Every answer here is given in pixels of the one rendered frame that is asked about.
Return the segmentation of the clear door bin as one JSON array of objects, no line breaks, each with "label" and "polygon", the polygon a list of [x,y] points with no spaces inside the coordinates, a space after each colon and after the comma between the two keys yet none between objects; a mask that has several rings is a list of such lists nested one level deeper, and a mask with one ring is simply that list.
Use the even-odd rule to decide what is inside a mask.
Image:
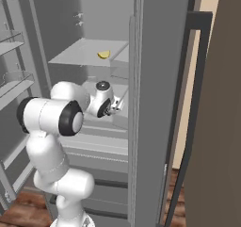
[{"label": "clear door bin", "polygon": [[22,32],[15,30],[0,31],[0,56],[22,46],[24,36]]},{"label": "clear door bin", "polygon": [[30,88],[34,82],[33,74],[27,71],[5,73],[0,84],[0,110]]}]

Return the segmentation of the grey fridge door with bins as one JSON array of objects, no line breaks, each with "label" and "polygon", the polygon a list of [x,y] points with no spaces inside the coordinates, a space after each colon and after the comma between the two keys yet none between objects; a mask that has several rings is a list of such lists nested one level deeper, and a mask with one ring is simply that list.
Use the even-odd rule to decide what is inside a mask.
[{"label": "grey fridge door with bins", "polygon": [[0,56],[0,84],[5,73],[14,71],[32,73],[35,82],[0,110],[0,217],[33,171],[25,149],[28,135],[17,121],[17,107],[25,97],[47,96],[51,87],[35,0],[0,0],[0,31],[4,30],[22,32],[24,44]]}]

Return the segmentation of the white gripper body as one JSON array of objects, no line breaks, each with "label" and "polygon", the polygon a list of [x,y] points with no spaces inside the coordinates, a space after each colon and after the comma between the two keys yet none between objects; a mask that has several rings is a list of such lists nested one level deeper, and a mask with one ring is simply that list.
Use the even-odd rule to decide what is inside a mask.
[{"label": "white gripper body", "polygon": [[108,114],[109,115],[115,115],[115,114],[121,112],[123,107],[124,107],[124,100],[123,100],[123,98],[115,96],[114,97],[114,102],[111,105],[111,107],[110,107],[110,109],[108,111]]}]

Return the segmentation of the yellow lemon wedge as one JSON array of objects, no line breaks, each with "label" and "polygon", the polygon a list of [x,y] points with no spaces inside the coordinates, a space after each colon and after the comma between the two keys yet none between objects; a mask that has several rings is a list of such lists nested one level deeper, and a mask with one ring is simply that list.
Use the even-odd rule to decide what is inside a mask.
[{"label": "yellow lemon wedge", "polygon": [[111,55],[110,51],[102,51],[97,53],[97,56],[101,59],[107,59],[110,57],[110,55]]}]

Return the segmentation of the grey fridge shelf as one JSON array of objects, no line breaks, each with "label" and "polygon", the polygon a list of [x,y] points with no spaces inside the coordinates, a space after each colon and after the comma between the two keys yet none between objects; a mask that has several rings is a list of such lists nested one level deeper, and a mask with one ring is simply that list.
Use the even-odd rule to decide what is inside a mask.
[{"label": "grey fridge shelf", "polygon": [[[127,45],[127,41],[81,39],[52,58],[50,63],[109,67],[110,61]],[[110,51],[110,57],[107,59],[99,58],[98,53],[102,51]]]},{"label": "grey fridge shelf", "polygon": [[119,104],[120,111],[115,115],[104,116],[100,119],[86,114],[85,120],[112,123],[122,129],[128,129],[128,87],[126,85],[113,84],[112,88],[114,90],[114,95],[118,98],[122,98],[122,103]]}]

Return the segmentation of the brown cabinet side panel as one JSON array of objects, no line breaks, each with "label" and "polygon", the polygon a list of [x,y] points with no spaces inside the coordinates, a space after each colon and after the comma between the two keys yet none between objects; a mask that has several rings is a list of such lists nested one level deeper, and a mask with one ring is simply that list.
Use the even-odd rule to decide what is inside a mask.
[{"label": "brown cabinet side panel", "polygon": [[185,176],[186,227],[241,227],[241,0],[219,0]]}]

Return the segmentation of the grey fridge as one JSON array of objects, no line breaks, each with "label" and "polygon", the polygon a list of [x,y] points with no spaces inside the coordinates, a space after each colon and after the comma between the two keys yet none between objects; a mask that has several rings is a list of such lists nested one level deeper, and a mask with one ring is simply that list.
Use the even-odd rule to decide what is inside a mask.
[{"label": "grey fridge", "polygon": [[[51,87],[47,96],[29,97],[49,99],[52,87],[61,81],[80,85],[90,95],[96,94],[95,85],[100,81],[108,82],[111,87],[113,84],[126,85],[129,96],[129,33],[135,0],[35,0],[35,3]],[[110,61],[109,67],[50,63],[52,58],[81,39],[127,41],[128,45]],[[171,145],[177,107],[178,83],[175,94],[175,113],[171,121],[172,136],[169,138],[165,162],[164,189],[172,161]],[[83,125],[78,134],[127,139],[129,153],[129,99],[128,129],[122,129],[107,122],[86,121],[86,114],[88,113],[84,114]],[[128,220],[128,172],[76,167],[71,163],[70,167],[88,172],[94,178],[94,189],[88,198],[81,201],[81,204],[94,221],[95,227],[131,227]],[[33,167],[25,183],[34,184],[35,172],[36,169]],[[46,198],[53,223],[58,216],[56,195],[40,191]]]}]

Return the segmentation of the grey fridge drawer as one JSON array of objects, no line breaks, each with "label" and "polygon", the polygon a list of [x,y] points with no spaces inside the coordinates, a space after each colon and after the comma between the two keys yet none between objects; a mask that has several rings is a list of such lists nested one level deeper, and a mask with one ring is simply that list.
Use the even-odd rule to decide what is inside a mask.
[{"label": "grey fridge drawer", "polygon": [[78,134],[59,138],[76,167],[128,172],[128,140]]}]

